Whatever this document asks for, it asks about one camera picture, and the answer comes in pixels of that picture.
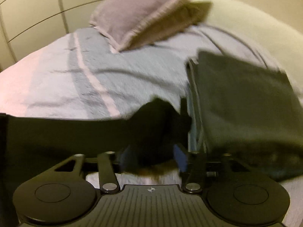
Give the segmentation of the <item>mauve pillow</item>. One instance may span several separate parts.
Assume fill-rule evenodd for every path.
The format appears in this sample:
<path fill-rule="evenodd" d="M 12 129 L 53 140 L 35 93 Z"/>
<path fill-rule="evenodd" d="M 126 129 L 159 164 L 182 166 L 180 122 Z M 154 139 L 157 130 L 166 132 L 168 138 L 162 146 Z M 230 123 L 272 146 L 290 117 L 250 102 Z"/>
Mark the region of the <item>mauve pillow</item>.
<path fill-rule="evenodd" d="M 122 52 L 165 40 L 199 23 L 211 5 L 211 0 L 106 0 L 89 23 Z"/>

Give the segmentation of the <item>cream wardrobe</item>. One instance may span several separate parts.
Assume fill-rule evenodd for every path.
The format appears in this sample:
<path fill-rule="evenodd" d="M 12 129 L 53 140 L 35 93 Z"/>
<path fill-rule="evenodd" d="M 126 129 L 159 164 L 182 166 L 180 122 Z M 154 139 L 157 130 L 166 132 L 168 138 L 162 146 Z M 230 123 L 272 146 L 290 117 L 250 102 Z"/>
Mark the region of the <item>cream wardrobe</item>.
<path fill-rule="evenodd" d="M 103 0 L 1 0 L 1 69 L 89 26 Z"/>

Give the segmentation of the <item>black zip fleece jacket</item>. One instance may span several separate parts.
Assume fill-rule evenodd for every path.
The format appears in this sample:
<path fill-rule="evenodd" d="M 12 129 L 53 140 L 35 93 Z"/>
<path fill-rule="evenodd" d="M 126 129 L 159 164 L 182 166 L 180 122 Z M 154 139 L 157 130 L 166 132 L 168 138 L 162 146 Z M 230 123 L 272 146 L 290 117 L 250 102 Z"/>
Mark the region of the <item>black zip fleece jacket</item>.
<path fill-rule="evenodd" d="M 36 174 L 73 154 L 128 150 L 126 168 L 151 169 L 173 158 L 192 125 L 185 110 L 155 98 L 125 118 L 72 120 L 1 115 L 1 171 Z"/>

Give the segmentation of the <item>pink grey bedspread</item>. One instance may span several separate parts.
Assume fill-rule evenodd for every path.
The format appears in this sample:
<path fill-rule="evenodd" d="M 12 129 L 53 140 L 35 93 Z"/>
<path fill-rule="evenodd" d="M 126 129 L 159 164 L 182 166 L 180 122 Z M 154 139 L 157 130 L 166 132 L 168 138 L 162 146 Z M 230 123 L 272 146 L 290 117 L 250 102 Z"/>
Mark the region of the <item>pink grey bedspread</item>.
<path fill-rule="evenodd" d="M 190 116 L 186 62 L 200 51 L 286 73 L 266 49 L 207 25 L 121 53 L 85 28 L 1 73 L 1 115 L 125 118 L 160 98 Z M 302 106 L 300 89 L 288 79 Z M 198 151 L 190 148 L 191 129 L 180 144 L 189 152 Z M 181 191 L 174 147 L 172 160 L 151 169 L 131 171 L 125 160 L 133 183 L 118 193 L 102 193 L 85 180 L 85 158 L 97 155 L 73 154 L 32 175 L 1 171 L 1 215 L 20 226 L 302 226 L 302 175 L 275 181 L 229 153 L 200 153 L 205 178 L 199 193 Z"/>

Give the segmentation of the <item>folded dark grey garment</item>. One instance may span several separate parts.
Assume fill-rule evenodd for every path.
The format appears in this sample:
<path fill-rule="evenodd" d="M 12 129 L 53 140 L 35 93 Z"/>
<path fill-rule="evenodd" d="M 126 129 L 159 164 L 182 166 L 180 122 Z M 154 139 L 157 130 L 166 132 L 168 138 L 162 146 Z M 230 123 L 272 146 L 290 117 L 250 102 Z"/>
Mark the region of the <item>folded dark grey garment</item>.
<path fill-rule="evenodd" d="M 275 181 L 302 175 L 302 106 L 286 73 L 206 51 L 186 73 L 192 150 L 229 153 Z"/>

